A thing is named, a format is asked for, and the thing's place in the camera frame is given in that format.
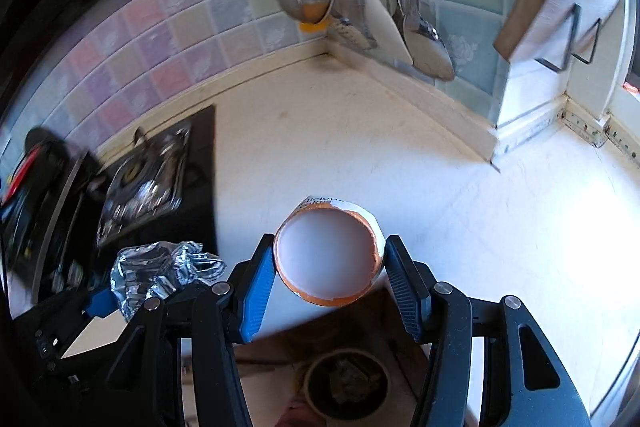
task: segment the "blue gripper pad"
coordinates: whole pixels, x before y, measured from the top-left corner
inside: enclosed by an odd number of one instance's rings
[[[273,235],[266,233],[249,261],[236,293],[242,307],[239,332],[246,343],[251,342],[255,333],[260,330],[275,277]]]
[[[404,329],[415,342],[422,343],[422,326],[431,314],[431,296],[398,235],[390,235],[386,240],[385,269]]]

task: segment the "paper cup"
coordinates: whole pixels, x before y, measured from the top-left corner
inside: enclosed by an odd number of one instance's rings
[[[282,281],[320,306],[344,306],[363,296],[382,270],[384,250],[382,230],[364,208],[313,196],[287,217],[273,243]]]

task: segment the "black stovetop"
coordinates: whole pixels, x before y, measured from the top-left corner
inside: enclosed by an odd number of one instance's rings
[[[96,271],[108,272],[122,248],[156,241],[195,241],[203,244],[204,251],[217,253],[213,213],[214,108],[204,108],[180,123],[187,121],[191,122],[191,135],[180,206],[174,212],[153,219],[103,247],[98,253]],[[125,159],[121,158],[105,169],[111,178]]]

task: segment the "pink tile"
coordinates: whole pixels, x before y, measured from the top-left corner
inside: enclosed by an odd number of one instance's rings
[[[93,31],[93,35],[98,48],[105,57],[113,55],[131,40],[127,25],[119,12],[114,13],[101,23]]]
[[[113,134],[117,133],[133,120],[133,115],[120,93],[112,96],[100,106],[98,116],[100,120],[109,127]]]
[[[67,139],[79,146],[95,151],[100,145],[111,137],[111,132],[100,120],[97,112],[89,115],[78,127],[76,127]]]
[[[133,0],[122,11],[134,36],[164,20],[164,11],[159,0]]]
[[[69,52],[69,61],[76,68],[80,78],[87,76],[103,59],[104,55],[100,53],[91,36],[86,36]]]
[[[180,57],[172,58],[151,71],[151,80],[162,100],[171,98],[191,86]]]
[[[105,102],[112,94],[120,89],[120,85],[113,79],[106,65],[101,65],[82,81],[95,107]]]

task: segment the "metal bracket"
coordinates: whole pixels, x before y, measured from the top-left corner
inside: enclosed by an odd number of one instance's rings
[[[598,45],[598,37],[600,36],[600,27],[602,25],[602,19],[599,18],[598,20],[596,20],[593,26],[589,29],[589,31],[591,31],[592,29],[595,28],[596,35],[593,39],[593,46],[591,47],[591,55],[589,56],[589,60],[587,60],[585,58],[580,57],[580,55],[578,55],[577,53],[574,53],[575,38],[578,33],[578,25],[580,24],[581,14],[582,14],[582,7],[579,4],[574,4],[574,6],[571,8],[570,15],[569,15],[569,17],[572,18],[571,31],[569,31],[569,40],[566,44],[566,48],[564,49],[564,55],[562,57],[562,65],[558,67],[555,64],[552,64],[551,62],[546,60],[545,58],[536,58],[537,62],[542,64],[545,68],[550,69],[554,73],[560,73],[561,71],[566,70],[566,68],[569,67],[569,60],[571,57],[575,57],[578,60],[580,60],[583,64],[587,64],[587,65],[593,62],[593,56],[595,55],[596,46]]]

